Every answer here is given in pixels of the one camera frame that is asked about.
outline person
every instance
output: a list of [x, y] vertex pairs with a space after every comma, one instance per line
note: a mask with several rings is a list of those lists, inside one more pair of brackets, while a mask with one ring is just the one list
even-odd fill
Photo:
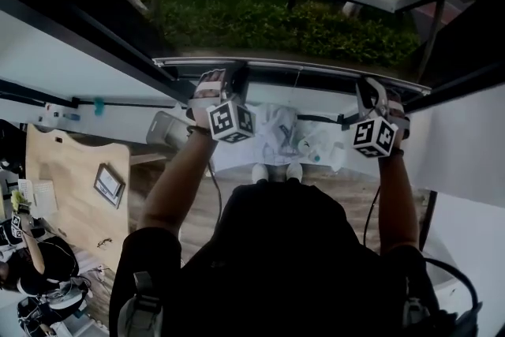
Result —
[[0, 288], [39, 296], [77, 275], [79, 265], [70, 246], [57, 236], [38, 242], [30, 216], [20, 214], [20, 218], [27, 247], [16, 250], [6, 262], [0, 261]]
[[[209, 127], [204, 110], [193, 113], [196, 125]], [[379, 159], [380, 254], [357, 240], [342, 206], [301, 184], [300, 164], [290, 164], [280, 183], [256, 165], [253, 184], [233, 191], [211, 240], [181, 268], [178, 233], [216, 146], [193, 131], [124, 241], [110, 335], [118, 335], [121, 308], [136, 293], [133, 274], [141, 271], [162, 300], [163, 335], [213, 328], [394, 335], [416, 315], [436, 312], [401, 142], [398, 131], [391, 156]]]
[[63, 309], [52, 309], [48, 301], [38, 298], [28, 297], [17, 304], [17, 319], [21, 329], [29, 337], [45, 337], [46, 335], [57, 335], [58, 325], [64, 319], [74, 314], [81, 306], [88, 291], [86, 284], [79, 285], [82, 296], [78, 301]]

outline grass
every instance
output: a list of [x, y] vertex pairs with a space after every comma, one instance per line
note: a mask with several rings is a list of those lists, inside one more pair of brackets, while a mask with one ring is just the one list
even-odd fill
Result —
[[382, 67], [399, 64], [419, 45], [409, 18], [367, 6], [348, 18], [342, 3], [297, 0], [288, 10], [287, 2], [160, 0], [164, 35], [175, 47], [287, 51]]

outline wrist strap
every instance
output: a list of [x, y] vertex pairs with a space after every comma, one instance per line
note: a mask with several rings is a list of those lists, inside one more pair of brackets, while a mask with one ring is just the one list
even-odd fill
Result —
[[396, 156], [396, 155], [403, 156], [403, 155], [405, 155], [405, 151], [403, 149], [397, 148], [396, 146], [393, 146], [389, 156], [391, 157], [391, 156]]
[[194, 131], [197, 131], [198, 133], [201, 133], [202, 135], [205, 135], [206, 137], [212, 137], [211, 130], [208, 128], [204, 128], [204, 127], [198, 126], [198, 125], [188, 126], [189, 135], [191, 135]]

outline shoe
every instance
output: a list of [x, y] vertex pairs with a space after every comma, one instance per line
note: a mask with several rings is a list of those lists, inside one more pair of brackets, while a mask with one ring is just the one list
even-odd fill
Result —
[[268, 181], [268, 170], [264, 164], [257, 163], [252, 168], [252, 183], [256, 184], [259, 180]]
[[290, 178], [296, 178], [301, 182], [301, 177], [303, 176], [303, 168], [299, 162], [291, 163], [286, 170], [286, 180]]

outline cable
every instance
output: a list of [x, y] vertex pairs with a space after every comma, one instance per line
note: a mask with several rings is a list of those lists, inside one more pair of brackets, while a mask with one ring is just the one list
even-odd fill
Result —
[[26, 316], [18, 316], [18, 320], [27, 320], [37, 309], [39, 309], [39, 303], [35, 303], [35, 308]]
[[327, 122], [328, 124], [340, 125], [340, 123], [338, 121], [328, 118], [328, 117], [323, 117], [321, 115], [298, 114], [297, 119], [300, 121]]
[[366, 247], [366, 231], [368, 230], [368, 223], [370, 222], [370, 217], [372, 216], [373, 207], [376, 206], [376, 201], [377, 201], [377, 197], [379, 196], [379, 191], [380, 191], [380, 185], [379, 185], [379, 188], [377, 189], [376, 195], [373, 197], [373, 202], [372, 202], [372, 206], [370, 207], [370, 211], [368, 211], [368, 217], [367, 217], [366, 223], [365, 223], [365, 231], [363, 232], [363, 246], [364, 247]]
[[219, 225], [219, 222], [221, 221], [221, 214], [223, 213], [223, 200], [221, 199], [221, 190], [219, 189], [218, 182], [215, 180], [214, 172], [212, 171], [212, 167], [211, 167], [210, 162], [208, 163], [208, 170], [211, 172], [212, 181], [214, 182], [215, 189], [218, 190], [218, 198], [219, 198], [219, 214], [218, 214], [217, 220], [215, 221], [215, 226], [214, 226], [214, 231], [215, 231]]
[[475, 286], [473, 286], [472, 282], [469, 280], [469, 278], [463, 274], [461, 271], [459, 271], [457, 268], [453, 267], [452, 265], [448, 263], [444, 263], [443, 261], [440, 260], [435, 260], [433, 258], [427, 258], [425, 257], [425, 261], [427, 263], [433, 264], [437, 267], [442, 268], [443, 270], [447, 271], [449, 274], [453, 275], [456, 279], [461, 281], [461, 283], [466, 286], [468, 291], [470, 292], [470, 296], [472, 297], [472, 309], [476, 309], [479, 306], [479, 299], [477, 297], [477, 291], [475, 290]]
[[89, 271], [92, 271], [95, 273], [96, 280], [99, 282], [99, 284], [102, 286], [102, 288], [109, 294], [109, 297], [112, 296], [112, 293], [109, 291], [109, 288], [107, 288], [105, 286], [105, 281], [102, 281], [100, 278], [98, 278], [96, 273], [99, 272], [99, 270], [89, 270]]
[[72, 290], [72, 283], [73, 283], [73, 280], [72, 280], [72, 279], [70, 279], [70, 288], [69, 288], [69, 290], [67, 290], [67, 291], [65, 292], [65, 294], [64, 294], [63, 296], [61, 296], [61, 297], [60, 297], [60, 299], [63, 299], [66, 295], [68, 295], [68, 294], [69, 294], [69, 292]]
[[84, 282], [84, 285], [85, 285], [88, 289], [91, 289], [91, 287], [92, 287], [92, 282], [91, 282], [89, 279], [87, 279], [86, 277], [83, 277], [82, 275], [76, 275], [76, 276], [75, 276], [75, 277], [73, 277], [73, 278], [82, 278], [82, 279], [84, 280], [84, 281], [83, 281], [83, 282]]
[[64, 254], [66, 254], [68, 257], [70, 257], [70, 259], [73, 261], [73, 268], [72, 268], [72, 271], [70, 272], [70, 276], [72, 276], [73, 274], [73, 271], [76, 269], [76, 266], [77, 266], [77, 260], [75, 259], [75, 257], [72, 257], [70, 256], [70, 254], [68, 254], [65, 249], [63, 249], [60, 245], [55, 245], [54, 243], [50, 243], [50, 242], [45, 242], [45, 241], [42, 241], [42, 242], [39, 242], [39, 243], [45, 243], [47, 245], [53, 245], [54, 247], [58, 247]]

